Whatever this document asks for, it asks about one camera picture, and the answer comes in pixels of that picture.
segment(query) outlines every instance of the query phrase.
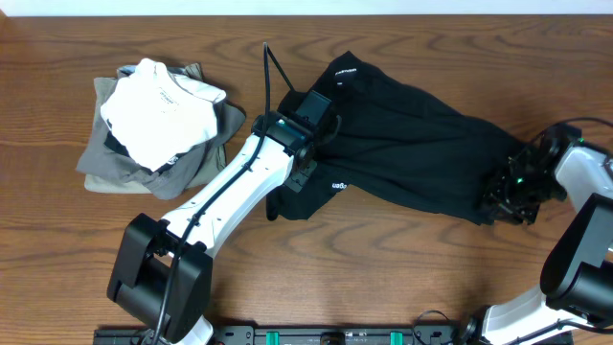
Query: white wall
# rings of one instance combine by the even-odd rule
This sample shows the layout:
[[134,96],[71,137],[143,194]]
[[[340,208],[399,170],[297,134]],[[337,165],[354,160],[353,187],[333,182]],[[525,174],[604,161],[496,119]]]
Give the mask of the white wall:
[[7,16],[613,13],[613,0],[0,0]]

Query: folded clothing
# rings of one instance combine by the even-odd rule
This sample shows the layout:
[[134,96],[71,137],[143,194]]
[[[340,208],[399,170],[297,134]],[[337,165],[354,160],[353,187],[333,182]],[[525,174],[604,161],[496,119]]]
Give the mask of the folded clothing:
[[[124,79],[135,66],[118,70],[118,78]],[[202,81],[199,64],[185,68],[169,68],[174,74],[183,74]],[[226,102],[214,104],[217,135],[205,143],[196,145],[164,171],[152,172],[140,166],[129,156],[107,147],[109,129],[101,116],[101,107],[115,90],[117,79],[95,78],[96,111],[92,134],[83,152],[77,171],[87,174],[85,188],[100,193],[153,193],[158,198],[170,199],[179,196],[186,187],[210,182],[224,167],[223,144],[227,142],[245,121],[245,115]]]
[[225,92],[200,80],[169,73],[144,58],[117,82],[101,107],[113,136],[139,165],[152,171],[217,135],[214,104]]
[[[269,219],[308,219],[348,185],[394,202],[474,223],[485,183],[523,145],[499,127],[463,116],[431,94],[386,76],[352,53],[334,60],[312,86],[342,118],[337,136],[317,148],[317,168],[302,191],[267,197]],[[282,113],[306,94],[289,92]]]

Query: black pants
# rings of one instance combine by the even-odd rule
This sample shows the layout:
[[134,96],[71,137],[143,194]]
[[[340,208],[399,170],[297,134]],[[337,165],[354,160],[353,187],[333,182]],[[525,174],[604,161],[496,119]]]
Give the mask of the black pants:
[[[268,195],[269,219],[308,219],[354,185],[398,205],[492,223],[478,207],[485,182],[522,147],[504,130],[463,116],[350,52],[312,89],[332,100],[342,125],[317,149],[317,169],[301,192],[282,186]],[[288,93],[279,110],[295,110],[305,95]]]

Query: crumpled white cloth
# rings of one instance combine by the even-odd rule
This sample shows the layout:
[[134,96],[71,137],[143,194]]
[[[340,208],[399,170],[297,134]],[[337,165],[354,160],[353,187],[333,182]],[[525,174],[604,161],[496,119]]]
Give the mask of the crumpled white cloth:
[[166,65],[144,58],[101,107],[113,136],[139,165],[152,171],[173,164],[217,135],[213,104],[225,91],[187,76],[169,73]]

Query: wooden table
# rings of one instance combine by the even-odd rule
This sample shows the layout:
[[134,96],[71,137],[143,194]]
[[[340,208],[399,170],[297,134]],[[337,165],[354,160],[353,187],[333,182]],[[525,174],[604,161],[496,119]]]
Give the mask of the wooden table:
[[[0,36],[0,342],[91,344],[99,326],[138,325],[105,297],[127,223],[176,200],[83,189],[92,80],[143,57],[199,61],[247,111],[233,157],[264,107],[268,41],[306,90],[347,50],[466,115],[528,140],[575,116],[613,120],[610,16],[8,18]],[[273,104],[286,92],[273,72]],[[587,140],[613,149],[610,128]],[[268,222],[262,205],[216,260],[214,320],[260,325],[409,324],[425,310],[459,318],[538,283],[573,218],[542,206],[532,226],[475,226],[402,208],[355,187],[309,221]],[[578,333],[583,344],[611,338]]]

